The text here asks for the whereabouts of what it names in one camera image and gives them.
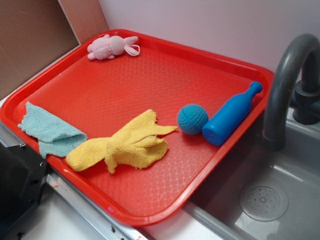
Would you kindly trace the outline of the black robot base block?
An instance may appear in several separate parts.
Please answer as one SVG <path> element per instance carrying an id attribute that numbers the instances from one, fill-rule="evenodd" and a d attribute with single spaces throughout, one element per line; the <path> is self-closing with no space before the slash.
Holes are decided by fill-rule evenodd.
<path id="1" fill-rule="evenodd" d="M 0 145 L 1 239 L 40 205 L 47 174 L 47 161 L 28 145 Z"/>

